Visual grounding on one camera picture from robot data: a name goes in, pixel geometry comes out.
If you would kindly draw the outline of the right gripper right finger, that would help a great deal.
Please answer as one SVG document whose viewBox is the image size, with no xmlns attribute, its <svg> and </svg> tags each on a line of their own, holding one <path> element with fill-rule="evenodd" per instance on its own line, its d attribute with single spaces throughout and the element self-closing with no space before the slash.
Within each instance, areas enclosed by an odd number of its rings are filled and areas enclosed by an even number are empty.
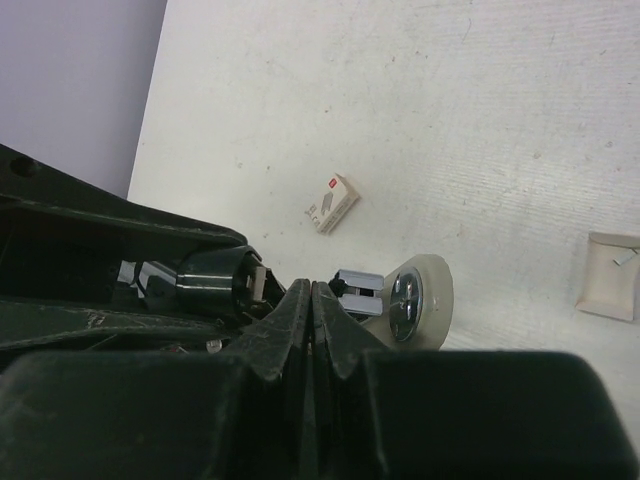
<svg viewBox="0 0 640 480">
<path fill-rule="evenodd" d="M 394 351 L 311 290 L 331 479 L 635 479 L 600 377 L 548 351 Z"/>
</svg>

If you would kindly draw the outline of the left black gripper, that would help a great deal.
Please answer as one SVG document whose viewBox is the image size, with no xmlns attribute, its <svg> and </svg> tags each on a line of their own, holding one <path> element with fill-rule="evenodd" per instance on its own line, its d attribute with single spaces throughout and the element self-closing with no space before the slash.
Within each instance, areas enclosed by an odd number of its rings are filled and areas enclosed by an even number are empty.
<svg viewBox="0 0 640 480">
<path fill-rule="evenodd" d="M 1 351 L 186 353 L 229 343 L 248 327 L 76 302 L 109 302 L 124 261 L 247 244 L 233 229 L 129 202 L 3 145 Z"/>
</svg>

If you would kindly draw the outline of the printed staple box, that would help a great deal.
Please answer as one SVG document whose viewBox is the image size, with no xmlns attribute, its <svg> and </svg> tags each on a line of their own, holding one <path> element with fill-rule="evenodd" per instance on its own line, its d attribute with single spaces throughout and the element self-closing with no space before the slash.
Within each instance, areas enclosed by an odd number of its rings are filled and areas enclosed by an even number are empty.
<svg viewBox="0 0 640 480">
<path fill-rule="evenodd" d="M 343 217 L 360 199 L 359 192 L 351 182 L 334 173 L 326 183 L 326 189 L 305 211 L 315 231 L 330 234 Z"/>
</svg>

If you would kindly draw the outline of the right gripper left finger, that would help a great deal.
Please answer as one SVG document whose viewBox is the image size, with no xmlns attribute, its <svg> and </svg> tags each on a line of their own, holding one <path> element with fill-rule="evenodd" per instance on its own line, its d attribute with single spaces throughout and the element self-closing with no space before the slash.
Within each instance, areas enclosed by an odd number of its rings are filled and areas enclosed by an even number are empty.
<svg viewBox="0 0 640 480">
<path fill-rule="evenodd" d="M 223 351 L 40 352 L 1 380 L 5 479 L 291 479 L 311 285 Z"/>
</svg>

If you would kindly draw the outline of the small cardboard tray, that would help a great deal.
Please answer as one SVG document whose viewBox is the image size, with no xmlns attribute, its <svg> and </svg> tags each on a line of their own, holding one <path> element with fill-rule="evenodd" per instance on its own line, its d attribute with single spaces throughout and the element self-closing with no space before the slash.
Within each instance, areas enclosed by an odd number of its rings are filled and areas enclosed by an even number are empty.
<svg viewBox="0 0 640 480">
<path fill-rule="evenodd" d="M 639 319 L 639 237 L 590 232 L 576 309 L 623 322 Z"/>
</svg>

